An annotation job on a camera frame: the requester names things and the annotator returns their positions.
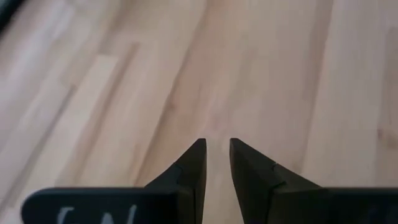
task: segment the wooden floor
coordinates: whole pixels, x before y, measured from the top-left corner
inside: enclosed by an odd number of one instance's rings
[[[398,186],[398,1],[28,0],[0,41],[0,223],[33,191],[142,186],[241,138],[323,186]]]

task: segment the black plastic object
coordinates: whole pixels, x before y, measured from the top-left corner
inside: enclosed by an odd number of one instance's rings
[[[144,188],[45,189],[22,206],[25,224],[200,224],[206,141],[198,139]]]
[[[8,25],[11,17],[18,10],[24,0],[0,1],[0,32]]]
[[[245,224],[398,223],[397,189],[322,188],[239,139],[230,160]]]

